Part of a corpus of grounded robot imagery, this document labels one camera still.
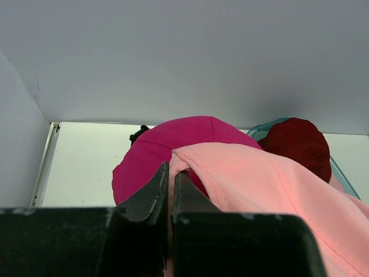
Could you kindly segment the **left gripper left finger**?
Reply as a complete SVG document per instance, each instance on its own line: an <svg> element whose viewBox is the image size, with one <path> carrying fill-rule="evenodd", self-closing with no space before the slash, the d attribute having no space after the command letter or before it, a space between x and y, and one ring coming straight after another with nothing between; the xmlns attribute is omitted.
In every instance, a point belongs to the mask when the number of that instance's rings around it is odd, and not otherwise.
<svg viewBox="0 0 369 277"><path fill-rule="evenodd" d="M162 276L167 163L116 207L2 208L2 276Z"/></svg>

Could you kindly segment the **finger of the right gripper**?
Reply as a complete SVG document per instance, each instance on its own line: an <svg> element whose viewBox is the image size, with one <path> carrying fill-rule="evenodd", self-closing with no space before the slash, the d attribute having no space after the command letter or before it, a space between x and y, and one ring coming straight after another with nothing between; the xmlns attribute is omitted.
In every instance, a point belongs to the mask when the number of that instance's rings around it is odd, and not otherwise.
<svg viewBox="0 0 369 277"><path fill-rule="evenodd" d="M149 130L150 128L146 125L141 125L140 126L140 129L138 131L136 131L134 134L131 134L129 136L129 140L131 143L134 143L138 138L139 136L141 136L143 133L145 133L147 130Z"/></svg>

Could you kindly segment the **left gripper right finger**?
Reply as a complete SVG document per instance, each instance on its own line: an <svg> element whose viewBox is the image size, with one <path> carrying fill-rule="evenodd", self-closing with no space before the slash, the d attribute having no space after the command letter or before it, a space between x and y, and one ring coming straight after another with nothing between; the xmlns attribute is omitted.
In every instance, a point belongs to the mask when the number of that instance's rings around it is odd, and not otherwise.
<svg viewBox="0 0 369 277"><path fill-rule="evenodd" d="M325 276L315 238L294 215L223 212L185 172L175 177L174 276Z"/></svg>

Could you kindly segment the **magenta baseball cap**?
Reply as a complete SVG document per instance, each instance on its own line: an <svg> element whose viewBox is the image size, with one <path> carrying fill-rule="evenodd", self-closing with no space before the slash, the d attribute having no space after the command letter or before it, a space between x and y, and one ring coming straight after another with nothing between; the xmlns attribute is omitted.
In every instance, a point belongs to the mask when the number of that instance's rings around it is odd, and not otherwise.
<svg viewBox="0 0 369 277"><path fill-rule="evenodd" d="M173 119L147 129L134 142L112 172L115 204L120 204L145 186L175 149L200 143L241 144L261 149L236 127L211 116Z"/></svg>

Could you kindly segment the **light pink cap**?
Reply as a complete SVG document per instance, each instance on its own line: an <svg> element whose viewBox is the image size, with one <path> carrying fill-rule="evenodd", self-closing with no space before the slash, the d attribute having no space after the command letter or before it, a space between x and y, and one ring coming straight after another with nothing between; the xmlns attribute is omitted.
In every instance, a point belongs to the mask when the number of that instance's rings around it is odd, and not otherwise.
<svg viewBox="0 0 369 277"><path fill-rule="evenodd" d="M297 162L241 144L175 149L169 186L192 170L224 212L291 214L311 229L329 276L368 275L368 205Z"/></svg>

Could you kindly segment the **dark red cap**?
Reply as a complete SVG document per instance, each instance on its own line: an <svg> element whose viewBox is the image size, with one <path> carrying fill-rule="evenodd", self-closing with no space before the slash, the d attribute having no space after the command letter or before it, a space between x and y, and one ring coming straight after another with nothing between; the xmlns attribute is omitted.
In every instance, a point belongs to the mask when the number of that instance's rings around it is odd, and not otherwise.
<svg viewBox="0 0 369 277"><path fill-rule="evenodd" d="M330 149L322 132L310 121L293 117L276 123L258 144L264 151L292 159L330 182Z"/></svg>

